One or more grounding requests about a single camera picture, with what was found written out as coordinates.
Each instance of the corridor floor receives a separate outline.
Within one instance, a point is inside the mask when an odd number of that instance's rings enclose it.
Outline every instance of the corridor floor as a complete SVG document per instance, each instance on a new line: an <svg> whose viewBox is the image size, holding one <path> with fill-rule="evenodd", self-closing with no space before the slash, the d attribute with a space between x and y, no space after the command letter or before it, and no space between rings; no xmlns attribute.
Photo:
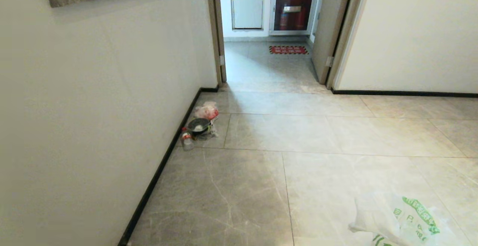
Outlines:
<svg viewBox="0 0 478 246"><path fill-rule="evenodd" d="M178 144L132 246L370 245L348 224L374 191L478 246L478 99L333 95L310 56L269 45L227 43L227 86L198 100L217 102L220 136Z"/></svg>

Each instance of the plastic bottle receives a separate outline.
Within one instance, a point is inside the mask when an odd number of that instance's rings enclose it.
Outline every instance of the plastic bottle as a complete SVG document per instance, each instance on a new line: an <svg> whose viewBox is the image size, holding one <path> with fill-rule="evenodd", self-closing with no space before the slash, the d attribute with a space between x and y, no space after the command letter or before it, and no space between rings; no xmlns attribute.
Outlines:
<svg viewBox="0 0 478 246"><path fill-rule="evenodd" d="M183 144L184 151L194 149L193 138L185 127L183 127L183 132L181 133L181 144Z"/></svg>

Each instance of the wooden door frame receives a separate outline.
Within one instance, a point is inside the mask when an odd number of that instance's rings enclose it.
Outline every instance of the wooden door frame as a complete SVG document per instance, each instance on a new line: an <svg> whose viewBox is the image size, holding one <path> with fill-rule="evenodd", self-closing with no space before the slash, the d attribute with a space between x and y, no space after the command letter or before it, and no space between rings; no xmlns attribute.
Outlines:
<svg viewBox="0 0 478 246"><path fill-rule="evenodd" d="M221 0L208 0L217 85L226 82L226 63L224 58L224 35L222 32Z"/></svg>
<svg viewBox="0 0 478 246"><path fill-rule="evenodd" d="M365 0L348 0L347 9L338 37L338 43L333 53L333 64L326 78L327 89L332 89L335 85L335 79L339 71L343 68L343 63L348 57L350 46L355 37L357 25L363 12Z"/></svg>

